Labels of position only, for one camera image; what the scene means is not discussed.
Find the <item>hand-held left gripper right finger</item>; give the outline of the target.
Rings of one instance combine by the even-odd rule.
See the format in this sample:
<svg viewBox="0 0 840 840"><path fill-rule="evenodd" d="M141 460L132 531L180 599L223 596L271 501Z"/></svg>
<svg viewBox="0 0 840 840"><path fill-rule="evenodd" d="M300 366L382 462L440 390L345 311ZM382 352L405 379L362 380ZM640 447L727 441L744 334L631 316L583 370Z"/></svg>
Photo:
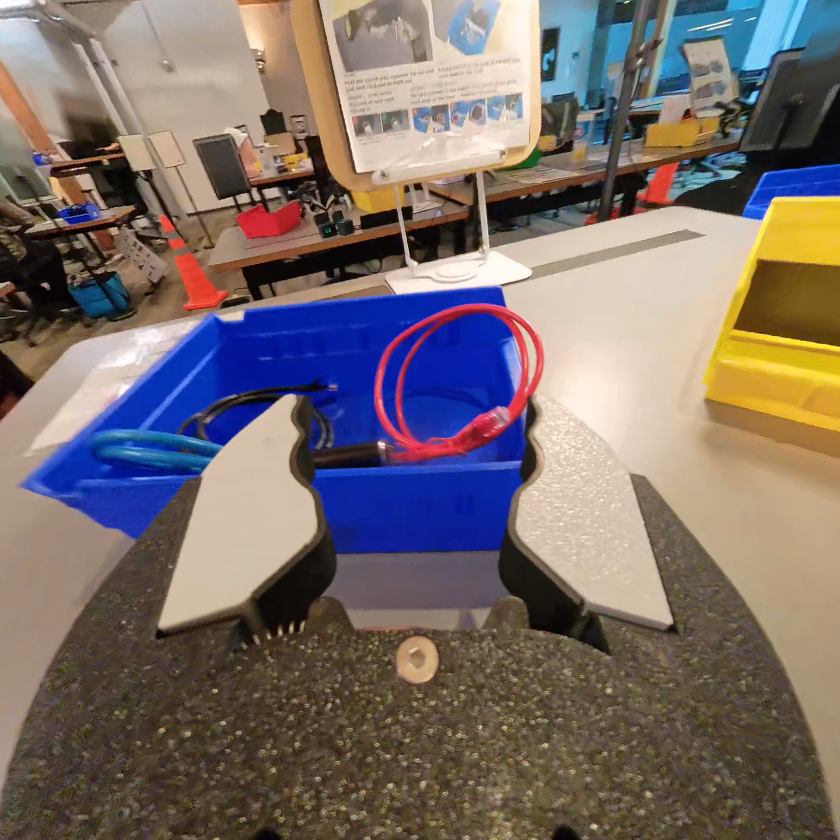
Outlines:
<svg viewBox="0 0 840 840"><path fill-rule="evenodd" d="M499 575L524 629L606 647L602 619L675 628L634 479L555 399L529 399Z"/></svg>

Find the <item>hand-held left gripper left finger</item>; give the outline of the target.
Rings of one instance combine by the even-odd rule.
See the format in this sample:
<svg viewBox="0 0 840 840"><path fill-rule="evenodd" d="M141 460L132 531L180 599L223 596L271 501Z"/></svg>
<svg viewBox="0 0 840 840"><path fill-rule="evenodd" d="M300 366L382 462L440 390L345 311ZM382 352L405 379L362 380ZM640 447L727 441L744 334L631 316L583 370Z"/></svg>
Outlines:
<svg viewBox="0 0 840 840"><path fill-rule="evenodd" d="M310 451L314 411L284 395L158 516L169 581L157 636L231 623L247 644L302 633L337 571Z"/></svg>

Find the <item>black ethernet port box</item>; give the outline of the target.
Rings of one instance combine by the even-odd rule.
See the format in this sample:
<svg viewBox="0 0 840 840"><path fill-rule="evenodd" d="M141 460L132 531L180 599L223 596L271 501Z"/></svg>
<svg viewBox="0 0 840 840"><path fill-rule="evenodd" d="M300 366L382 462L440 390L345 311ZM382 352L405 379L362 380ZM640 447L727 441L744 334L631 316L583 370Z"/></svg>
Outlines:
<svg viewBox="0 0 840 840"><path fill-rule="evenodd" d="M315 469L362 469L386 466L392 461L394 447L383 440L362 444L312 449Z"/></svg>

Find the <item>large yellow plastic bin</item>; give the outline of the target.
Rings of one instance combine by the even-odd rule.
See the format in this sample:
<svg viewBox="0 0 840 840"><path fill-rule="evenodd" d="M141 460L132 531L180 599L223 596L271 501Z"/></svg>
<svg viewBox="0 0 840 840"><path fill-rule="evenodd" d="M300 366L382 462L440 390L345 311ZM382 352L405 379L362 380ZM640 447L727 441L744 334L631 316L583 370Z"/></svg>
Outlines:
<svg viewBox="0 0 840 840"><path fill-rule="evenodd" d="M760 259L839 267L839 198L772 201L742 272L704 379L721 423L839 455L839 345L734 328Z"/></svg>

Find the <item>teal fabric bag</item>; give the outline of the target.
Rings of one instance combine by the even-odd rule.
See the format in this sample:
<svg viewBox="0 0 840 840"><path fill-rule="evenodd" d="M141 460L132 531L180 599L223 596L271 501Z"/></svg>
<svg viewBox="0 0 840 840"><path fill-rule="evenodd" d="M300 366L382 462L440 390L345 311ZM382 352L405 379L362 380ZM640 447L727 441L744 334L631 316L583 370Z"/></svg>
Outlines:
<svg viewBox="0 0 840 840"><path fill-rule="evenodd" d="M69 293L90 319L117 321L135 314L130 294L117 271L94 278L74 276L68 281Z"/></svg>

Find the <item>long wooden workbench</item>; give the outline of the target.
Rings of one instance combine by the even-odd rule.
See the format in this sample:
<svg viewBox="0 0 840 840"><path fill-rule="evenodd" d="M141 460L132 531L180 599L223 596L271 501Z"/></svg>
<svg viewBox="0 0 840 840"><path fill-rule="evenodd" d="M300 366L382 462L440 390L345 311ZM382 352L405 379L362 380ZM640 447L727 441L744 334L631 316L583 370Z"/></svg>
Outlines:
<svg viewBox="0 0 840 840"><path fill-rule="evenodd" d="M657 168L737 151L741 134L737 130L726 139L716 138L686 148L648 150L642 140L624 142L614 183L614 196L621 197L620 214L634 212L637 195ZM606 179L607 157L608 149L597 145L583 161L573 161L571 153L552 154L532 168L486 173L488 216L501 220L597 203Z"/></svg>
<svg viewBox="0 0 840 840"><path fill-rule="evenodd" d="M404 260L398 223L362 228L361 214L354 212L353 217L352 233L330 238L320 235L311 218L278 237L249 239L239 227L229 227L218 236L206 270L241 273L250 297L261 301L274 297L277 289L301 277L323 274L328 281L338 282L355 278L350 271L352 266L381 265L389 258ZM453 236L455 251L460 253L466 246L468 219L467 207L446 200L406 222L409 245L435 251L447 232Z"/></svg>

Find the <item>red plastic bin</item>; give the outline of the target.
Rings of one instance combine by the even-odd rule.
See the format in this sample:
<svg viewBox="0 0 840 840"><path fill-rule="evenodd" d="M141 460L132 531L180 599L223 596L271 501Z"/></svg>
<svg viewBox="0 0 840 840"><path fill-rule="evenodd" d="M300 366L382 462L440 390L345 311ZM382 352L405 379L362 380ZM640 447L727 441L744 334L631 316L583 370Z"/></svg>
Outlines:
<svg viewBox="0 0 840 840"><path fill-rule="evenodd" d="M255 206L238 213L236 222L247 240L276 238L289 233L301 223L303 210L298 200L289 201L272 212L263 206Z"/></svg>

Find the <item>small grey table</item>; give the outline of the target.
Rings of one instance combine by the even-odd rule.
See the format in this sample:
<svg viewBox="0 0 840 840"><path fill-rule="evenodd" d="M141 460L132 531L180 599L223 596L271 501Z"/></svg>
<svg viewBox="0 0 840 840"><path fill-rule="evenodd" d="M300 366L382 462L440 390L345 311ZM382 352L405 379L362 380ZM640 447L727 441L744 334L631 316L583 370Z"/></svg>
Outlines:
<svg viewBox="0 0 840 840"><path fill-rule="evenodd" d="M130 225L139 215L136 206L119 206L101 210L96 218L83 214L80 222L58 216L33 226L14 227L11 234L24 241L59 241L68 246L75 246L77 239L81 238L93 249L94 255L100 258L97 263L97 267L100 267L108 263L109 257L94 241L93 235Z"/></svg>

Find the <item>black display panel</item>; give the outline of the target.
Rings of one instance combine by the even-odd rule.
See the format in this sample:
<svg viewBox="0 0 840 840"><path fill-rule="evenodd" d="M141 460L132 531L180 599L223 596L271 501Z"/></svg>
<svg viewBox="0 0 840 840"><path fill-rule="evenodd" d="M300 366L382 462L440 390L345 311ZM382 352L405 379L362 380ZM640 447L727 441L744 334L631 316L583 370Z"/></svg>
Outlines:
<svg viewBox="0 0 840 840"><path fill-rule="evenodd" d="M250 195L248 176L229 133L194 139L192 144L217 200Z"/></svg>

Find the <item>white board on stand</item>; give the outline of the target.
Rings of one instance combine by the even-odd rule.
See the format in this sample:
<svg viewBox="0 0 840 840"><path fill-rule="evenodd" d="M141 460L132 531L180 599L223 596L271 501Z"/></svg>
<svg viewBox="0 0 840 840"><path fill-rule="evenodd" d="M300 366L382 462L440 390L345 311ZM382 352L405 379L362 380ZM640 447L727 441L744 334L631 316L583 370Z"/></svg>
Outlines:
<svg viewBox="0 0 840 840"><path fill-rule="evenodd" d="M178 169L186 165L184 154L172 131L150 135L124 134L118 143L133 172Z"/></svg>

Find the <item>grey lamp pole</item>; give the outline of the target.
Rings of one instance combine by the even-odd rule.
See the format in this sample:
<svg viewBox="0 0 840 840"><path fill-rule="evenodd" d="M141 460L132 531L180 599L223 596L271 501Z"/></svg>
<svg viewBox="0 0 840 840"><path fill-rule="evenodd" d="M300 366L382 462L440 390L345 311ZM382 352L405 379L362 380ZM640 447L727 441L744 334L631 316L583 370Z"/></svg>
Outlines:
<svg viewBox="0 0 840 840"><path fill-rule="evenodd" d="M597 223L606 222L612 218L617 170L622 155L627 119L636 97L638 81L643 69L659 44L657 37L646 37L650 10L653 5L653 1L638 1L635 8L631 38L623 65L622 83L612 115L612 135L602 179L602 194L596 215Z"/></svg>

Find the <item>small printed sign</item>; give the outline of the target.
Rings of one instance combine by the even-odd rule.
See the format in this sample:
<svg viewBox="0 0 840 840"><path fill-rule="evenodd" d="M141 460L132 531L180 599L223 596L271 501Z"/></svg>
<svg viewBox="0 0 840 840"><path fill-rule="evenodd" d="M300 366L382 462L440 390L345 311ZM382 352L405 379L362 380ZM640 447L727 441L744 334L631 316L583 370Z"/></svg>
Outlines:
<svg viewBox="0 0 840 840"><path fill-rule="evenodd" d="M682 44L680 51L689 68L689 100L693 114L699 117L729 105L734 94L724 38L690 38Z"/></svg>

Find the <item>black computer monitor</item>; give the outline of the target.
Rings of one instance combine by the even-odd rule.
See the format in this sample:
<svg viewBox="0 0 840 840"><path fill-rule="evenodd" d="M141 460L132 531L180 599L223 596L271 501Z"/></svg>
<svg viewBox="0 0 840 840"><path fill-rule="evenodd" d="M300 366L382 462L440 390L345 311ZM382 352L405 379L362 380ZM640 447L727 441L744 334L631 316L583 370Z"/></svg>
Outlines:
<svg viewBox="0 0 840 840"><path fill-rule="evenodd" d="M777 52L739 149L815 156L838 142L838 31L817 31L803 49Z"/></svg>

